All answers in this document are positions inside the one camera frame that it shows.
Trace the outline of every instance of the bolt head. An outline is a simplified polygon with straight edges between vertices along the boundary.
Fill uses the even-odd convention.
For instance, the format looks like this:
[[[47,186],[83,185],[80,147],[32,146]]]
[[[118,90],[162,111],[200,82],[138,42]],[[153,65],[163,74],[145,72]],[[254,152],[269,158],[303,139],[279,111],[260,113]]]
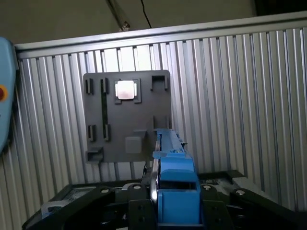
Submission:
[[[206,190],[210,190],[210,189],[211,189],[211,186],[209,186],[209,185],[204,185],[203,188],[206,189]]]
[[[244,192],[244,191],[242,191],[242,190],[237,190],[237,191],[236,191],[236,193],[238,193],[240,196],[242,196],[242,195],[244,195],[244,194],[245,194],[245,192]]]

